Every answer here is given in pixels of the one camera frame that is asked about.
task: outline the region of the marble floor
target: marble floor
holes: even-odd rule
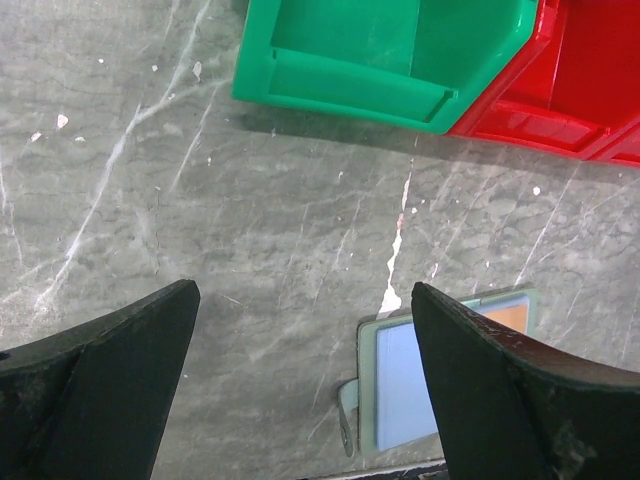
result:
[[[348,459],[356,328],[426,280],[531,283],[538,336],[640,369],[640,170],[230,99],[248,0],[0,0],[0,349],[178,278],[203,301],[154,479]]]

